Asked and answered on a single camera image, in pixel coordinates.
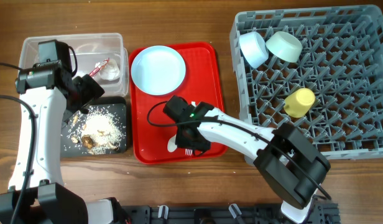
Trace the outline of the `white plastic fork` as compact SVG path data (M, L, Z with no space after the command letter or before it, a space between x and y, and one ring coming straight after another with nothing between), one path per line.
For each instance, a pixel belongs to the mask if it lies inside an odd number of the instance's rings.
M185 154L187 156L192 156L193 155L193 151L191 149L185 149Z

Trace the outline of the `white plastic spoon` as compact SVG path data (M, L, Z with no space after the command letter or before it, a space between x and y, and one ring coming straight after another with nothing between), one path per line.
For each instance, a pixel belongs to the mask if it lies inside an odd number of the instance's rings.
M172 136L167 143L168 152L174 152L177 149L177 145L175 143L176 136Z

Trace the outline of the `red ketchup packet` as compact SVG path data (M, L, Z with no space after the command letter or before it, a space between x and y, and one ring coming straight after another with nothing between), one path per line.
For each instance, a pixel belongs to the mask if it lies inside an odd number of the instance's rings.
M96 74L98 74L105 66L107 66L109 61L110 61L110 58L107 58L107 59L103 60L102 62L97 63L95 65L95 68L89 73L89 76L93 77Z

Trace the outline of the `white napkin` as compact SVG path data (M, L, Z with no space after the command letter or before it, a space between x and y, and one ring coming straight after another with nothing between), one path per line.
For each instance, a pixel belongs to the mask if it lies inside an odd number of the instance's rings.
M114 59L109 59L108 63L99 71L103 80L113 81L119 78L120 69Z

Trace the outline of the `light blue plate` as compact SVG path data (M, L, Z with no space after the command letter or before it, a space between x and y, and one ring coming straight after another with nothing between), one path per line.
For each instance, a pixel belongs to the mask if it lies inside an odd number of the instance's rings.
M186 71L186 63L176 50L155 45L136 55L131 78L142 92L160 96L176 90L184 81Z

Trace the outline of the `light blue bowl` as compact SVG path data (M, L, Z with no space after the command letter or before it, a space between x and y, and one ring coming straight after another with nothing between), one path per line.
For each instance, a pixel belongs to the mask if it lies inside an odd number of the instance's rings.
M252 68L260 67L269 58L265 40L258 32L240 35L239 45L244 58Z

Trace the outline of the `yellow plastic cup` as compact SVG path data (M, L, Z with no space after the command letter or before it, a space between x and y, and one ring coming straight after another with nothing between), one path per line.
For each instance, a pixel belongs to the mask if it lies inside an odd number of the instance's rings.
M301 118L316 101L315 94L308 88L300 88L285 99L284 110L293 118Z

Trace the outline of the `mint green bowl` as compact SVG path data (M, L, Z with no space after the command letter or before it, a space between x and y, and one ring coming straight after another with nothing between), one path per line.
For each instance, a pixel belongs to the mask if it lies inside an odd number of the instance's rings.
M276 32L265 43L267 49L277 58L290 63L296 63L303 49L302 43L284 31Z

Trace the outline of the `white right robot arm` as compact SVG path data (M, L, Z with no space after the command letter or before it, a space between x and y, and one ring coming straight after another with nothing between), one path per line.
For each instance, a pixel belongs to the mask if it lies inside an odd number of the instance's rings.
M189 104L179 96L171 97L163 112L177 128L177 147L204 151L215 142L244 154L282 199L282 214L294 223L307 219L313 196L322 190L331 165L296 127L254 126L213 105Z

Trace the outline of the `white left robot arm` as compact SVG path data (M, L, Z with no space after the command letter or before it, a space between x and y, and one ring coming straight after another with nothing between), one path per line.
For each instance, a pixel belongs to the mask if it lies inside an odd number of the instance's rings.
M85 202L63 185L60 169L62 124L104 90L89 75L76 75L72 47L58 40L40 42L39 62L19 70L22 119L14 172L0 194L1 223L117 223L115 198Z

